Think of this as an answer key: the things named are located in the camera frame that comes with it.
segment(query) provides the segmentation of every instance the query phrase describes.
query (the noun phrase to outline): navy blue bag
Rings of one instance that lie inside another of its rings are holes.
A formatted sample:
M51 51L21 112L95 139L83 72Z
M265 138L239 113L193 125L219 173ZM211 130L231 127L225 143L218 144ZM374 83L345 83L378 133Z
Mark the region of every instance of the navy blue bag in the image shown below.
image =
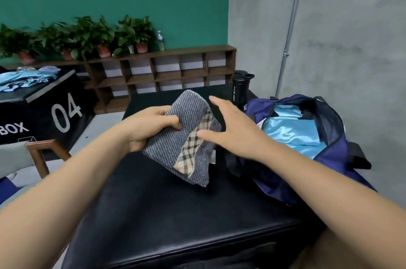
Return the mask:
M371 164L365 158L358 144L349 142L346 138L345 128L340 116L331 108L322 97L307 97L304 95L293 95L292 97L280 100L274 99L251 99L246 106L246 115L256 124L272 116L278 116L274 112L276 104L289 104L302 107L306 106L314 118L320 139L326 144L314 160L328 166L335 171L344 174L365 186L374 188L354 168L370 169ZM232 155L226 157L227 166L231 173L236 176L248 175L260 189L273 198L295 205L300 198L292 188L277 174L265 165L256 161L243 158L235 158Z

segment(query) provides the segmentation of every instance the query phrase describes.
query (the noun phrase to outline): black water bottle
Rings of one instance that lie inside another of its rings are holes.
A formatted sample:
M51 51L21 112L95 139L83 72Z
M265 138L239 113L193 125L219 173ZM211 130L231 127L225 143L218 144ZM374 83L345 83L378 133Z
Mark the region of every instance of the black water bottle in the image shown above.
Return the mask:
M241 111L244 111L244 106L248 101L248 88L250 80L255 75L246 72L245 70L236 70L233 77L233 104Z

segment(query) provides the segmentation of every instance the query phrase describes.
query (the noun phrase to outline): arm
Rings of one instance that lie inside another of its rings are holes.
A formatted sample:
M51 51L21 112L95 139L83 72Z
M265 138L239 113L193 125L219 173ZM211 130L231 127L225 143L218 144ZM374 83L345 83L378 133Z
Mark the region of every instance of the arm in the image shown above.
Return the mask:
M162 128L181 128L177 116L162 116L169 109L126 118L1 210L0 267L50 268L119 161Z
M406 210L362 184L268 137L231 102L210 97L226 131L198 136L265 164L286 180L338 237L376 268L406 268Z

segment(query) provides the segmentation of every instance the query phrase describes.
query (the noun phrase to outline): hand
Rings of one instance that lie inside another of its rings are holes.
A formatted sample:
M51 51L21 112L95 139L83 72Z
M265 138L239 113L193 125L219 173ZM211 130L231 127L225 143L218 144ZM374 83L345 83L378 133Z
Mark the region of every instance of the hand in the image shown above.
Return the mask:
M197 136L216 143L237 156L259 160L264 151L269 150L272 139L231 101L214 96L209 98L220 109L226 123L226 131L200 130Z
M172 126L177 130L182 128L176 115L165 115L169 110L170 105L145 108L117 124L119 133L126 138L129 152L143 149L147 144L147 139L165 127Z

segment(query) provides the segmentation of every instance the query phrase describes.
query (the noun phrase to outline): forearm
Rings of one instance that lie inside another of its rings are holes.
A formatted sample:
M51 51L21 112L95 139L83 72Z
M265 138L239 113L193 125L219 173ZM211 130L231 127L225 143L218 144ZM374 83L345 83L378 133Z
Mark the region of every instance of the forearm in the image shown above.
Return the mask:
M1 266L49 267L127 152L128 143L110 129L4 208Z
M377 268L406 267L406 210L286 145L270 140L267 148L259 160L341 239Z

